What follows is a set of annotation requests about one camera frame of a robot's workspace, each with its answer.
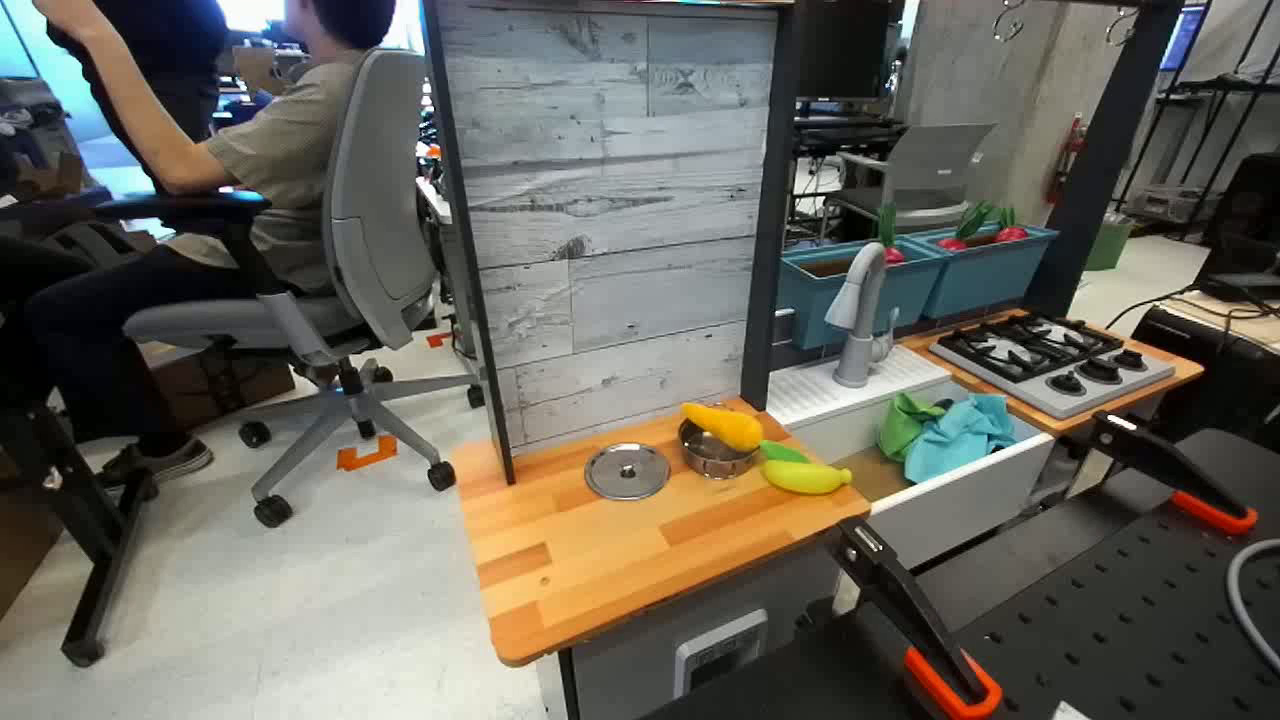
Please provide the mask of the grey office chair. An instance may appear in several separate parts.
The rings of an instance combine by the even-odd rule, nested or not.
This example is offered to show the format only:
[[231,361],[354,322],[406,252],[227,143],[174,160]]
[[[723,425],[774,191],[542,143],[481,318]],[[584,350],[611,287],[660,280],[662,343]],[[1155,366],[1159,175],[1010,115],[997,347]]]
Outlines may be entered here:
[[454,469],[410,425],[390,411],[390,400],[464,388],[483,403],[471,366],[454,377],[396,378],[383,366],[354,366],[354,350],[402,347],[428,316],[434,260],[419,233],[414,188],[414,118],[428,59],[402,48],[377,48],[353,74],[348,108],[337,122],[318,248],[327,287],[294,296],[269,260],[252,248],[246,228],[265,200],[157,200],[157,214],[210,220],[238,270],[257,284],[252,299],[189,299],[142,309],[125,322],[129,340],[210,343],[252,355],[286,355],[312,385],[304,406],[312,425],[278,458],[252,485],[252,516],[278,526],[293,502],[278,485],[343,425],[383,451],[410,446],[428,458],[428,485],[446,493]]

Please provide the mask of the black orange clamp far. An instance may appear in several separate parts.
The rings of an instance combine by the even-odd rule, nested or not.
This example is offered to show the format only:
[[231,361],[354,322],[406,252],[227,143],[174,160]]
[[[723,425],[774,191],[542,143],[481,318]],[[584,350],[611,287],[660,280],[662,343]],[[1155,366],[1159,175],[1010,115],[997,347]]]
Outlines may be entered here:
[[1246,536],[1258,523],[1258,510],[1235,499],[1225,485],[1208,476],[1186,451],[1155,434],[1147,425],[1121,411],[1096,411],[1088,421],[1088,439],[1096,451],[1151,476],[1169,487],[1169,502],[1190,523],[1213,526],[1215,536]]

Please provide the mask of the green cloth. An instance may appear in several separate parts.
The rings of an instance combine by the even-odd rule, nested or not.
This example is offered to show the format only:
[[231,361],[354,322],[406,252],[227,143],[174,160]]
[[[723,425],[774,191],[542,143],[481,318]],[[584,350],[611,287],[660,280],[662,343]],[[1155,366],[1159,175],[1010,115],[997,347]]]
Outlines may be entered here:
[[881,455],[900,464],[912,446],[912,439],[942,417],[942,400],[914,400],[900,390],[881,425]]

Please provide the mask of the teal cloth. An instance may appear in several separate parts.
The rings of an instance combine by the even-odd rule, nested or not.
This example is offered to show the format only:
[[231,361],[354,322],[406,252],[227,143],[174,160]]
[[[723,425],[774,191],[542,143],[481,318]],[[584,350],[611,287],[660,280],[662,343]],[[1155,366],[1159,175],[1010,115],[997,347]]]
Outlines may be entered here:
[[1015,439],[1015,421],[998,395],[959,395],[942,406],[936,425],[928,425],[912,439],[905,455],[905,476],[912,485],[925,485],[971,458],[983,458]]

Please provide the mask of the black orange clamp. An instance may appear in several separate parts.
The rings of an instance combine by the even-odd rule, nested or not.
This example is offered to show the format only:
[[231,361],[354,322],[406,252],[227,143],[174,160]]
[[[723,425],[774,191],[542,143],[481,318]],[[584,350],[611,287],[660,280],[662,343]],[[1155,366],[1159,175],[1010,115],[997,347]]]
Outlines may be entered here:
[[1169,487],[1169,502],[1190,523],[1213,526],[1215,536],[1246,536],[1258,523],[1258,510],[1235,499],[1225,485],[1208,476],[1186,451],[1155,434],[1147,425],[1121,411],[1096,411],[1088,421],[1088,439],[1096,451],[1151,476]]
[[998,680],[959,648],[896,546],[869,521],[838,521],[823,531],[823,543],[905,635],[900,671],[918,704],[936,720],[997,720],[1004,706]]

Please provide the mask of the toy radish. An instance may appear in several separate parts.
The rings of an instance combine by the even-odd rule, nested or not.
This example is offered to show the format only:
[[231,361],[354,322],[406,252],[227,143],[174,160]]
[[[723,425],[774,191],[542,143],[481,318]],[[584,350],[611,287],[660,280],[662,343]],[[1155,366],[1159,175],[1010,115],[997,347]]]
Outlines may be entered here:
[[875,206],[875,237],[882,242],[882,260],[905,263],[905,252],[896,248],[896,206],[890,202]]
[[947,252],[988,248],[988,242],[1015,242],[1027,228],[1006,202],[971,202],[956,233],[942,239]]

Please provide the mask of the silver pot lid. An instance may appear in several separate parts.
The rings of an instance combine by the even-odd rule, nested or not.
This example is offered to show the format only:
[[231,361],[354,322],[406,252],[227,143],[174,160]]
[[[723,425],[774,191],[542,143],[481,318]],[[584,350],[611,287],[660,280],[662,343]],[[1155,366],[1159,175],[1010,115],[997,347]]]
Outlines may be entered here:
[[584,464],[584,485],[598,499],[646,499],[673,481],[673,464],[646,444],[606,444]]

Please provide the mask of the toy radish left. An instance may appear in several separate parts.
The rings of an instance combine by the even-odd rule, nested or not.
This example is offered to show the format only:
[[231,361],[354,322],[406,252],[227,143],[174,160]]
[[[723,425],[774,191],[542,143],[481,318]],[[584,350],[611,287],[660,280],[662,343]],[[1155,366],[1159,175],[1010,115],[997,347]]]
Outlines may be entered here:
[[896,248],[896,206],[890,202],[875,206],[875,237],[882,242],[882,260],[905,263],[905,252]]

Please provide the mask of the yellow green toy corn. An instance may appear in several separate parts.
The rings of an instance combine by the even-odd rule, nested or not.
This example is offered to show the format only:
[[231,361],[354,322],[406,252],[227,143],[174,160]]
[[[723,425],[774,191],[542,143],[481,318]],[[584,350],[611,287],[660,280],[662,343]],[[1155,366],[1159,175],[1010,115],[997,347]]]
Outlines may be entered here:
[[787,444],[764,444],[761,472],[766,485],[774,485],[785,493],[800,493],[800,494],[826,494],[851,481],[848,469],[815,464],[800,446],[787,446]]

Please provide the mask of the black orange clamp near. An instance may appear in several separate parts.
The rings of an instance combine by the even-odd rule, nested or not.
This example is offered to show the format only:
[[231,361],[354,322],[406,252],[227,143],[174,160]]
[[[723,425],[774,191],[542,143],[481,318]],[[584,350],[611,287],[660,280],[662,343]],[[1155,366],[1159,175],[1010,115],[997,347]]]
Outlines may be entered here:
[[998,680],[959,648],[896,546],[869,521],[838,521],[823,531],[823,543],[905,635],[900,671],[918,704],[936,720],[997,720],[1004,706]]

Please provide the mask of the small silver pot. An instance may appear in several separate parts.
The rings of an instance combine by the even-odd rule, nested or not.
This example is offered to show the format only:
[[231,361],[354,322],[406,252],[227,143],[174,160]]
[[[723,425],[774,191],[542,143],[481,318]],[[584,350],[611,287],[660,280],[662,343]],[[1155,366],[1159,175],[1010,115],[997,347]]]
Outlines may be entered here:
[[711,481],[732,481],[750,469],[750,451],[734,451],[720,444],[711,432],[704,432],[690,421],[681,425],[681,455],[694,476],[711,476]]

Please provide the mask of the yellow toy carrot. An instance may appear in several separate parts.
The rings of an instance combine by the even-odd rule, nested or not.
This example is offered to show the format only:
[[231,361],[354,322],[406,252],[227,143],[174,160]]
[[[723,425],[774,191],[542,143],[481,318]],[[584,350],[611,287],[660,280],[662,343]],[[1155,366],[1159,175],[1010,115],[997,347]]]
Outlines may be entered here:
[[683,403],[683,417],[711,432],[723,446],[754,451],[764,439],[764,425],[750,411],[711,406],[711,403]]

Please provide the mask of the right teal planter box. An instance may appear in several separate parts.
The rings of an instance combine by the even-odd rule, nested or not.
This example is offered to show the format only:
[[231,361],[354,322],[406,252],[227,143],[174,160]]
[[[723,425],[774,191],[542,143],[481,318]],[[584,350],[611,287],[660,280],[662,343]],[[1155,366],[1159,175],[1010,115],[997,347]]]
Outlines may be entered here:
[[938,263],[938,280],[925,302],[928,318],[1018,302],[1050,242],[1050,228],[1034,228],[1025,239],[991,239],[974,248],[950,248],[942,233],[905,237],[906,252]]

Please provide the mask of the toy radish right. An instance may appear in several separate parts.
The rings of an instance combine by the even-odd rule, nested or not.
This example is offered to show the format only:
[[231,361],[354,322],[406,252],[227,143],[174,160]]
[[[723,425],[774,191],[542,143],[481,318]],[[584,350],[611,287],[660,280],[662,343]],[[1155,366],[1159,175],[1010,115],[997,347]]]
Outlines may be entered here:
[[956,233],[942,239],[947,252],[988,248],[988,242],[1015,242],[1027,228],[1006,202],[971,202]]

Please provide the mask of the grey toy faucet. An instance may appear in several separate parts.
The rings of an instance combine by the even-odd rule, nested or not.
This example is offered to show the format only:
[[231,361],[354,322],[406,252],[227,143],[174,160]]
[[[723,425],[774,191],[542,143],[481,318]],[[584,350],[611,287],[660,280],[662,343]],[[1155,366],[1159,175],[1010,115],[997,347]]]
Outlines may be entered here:
[[842,331],[842,350],[832,372],[838,388],[863,388],[870,372],[882,365],[882,355],[890,350],[890,335],[875,326],[882,280],[886,280],[882,248],[863,242],[851,256],[842,284],[823,311],[823,318]]

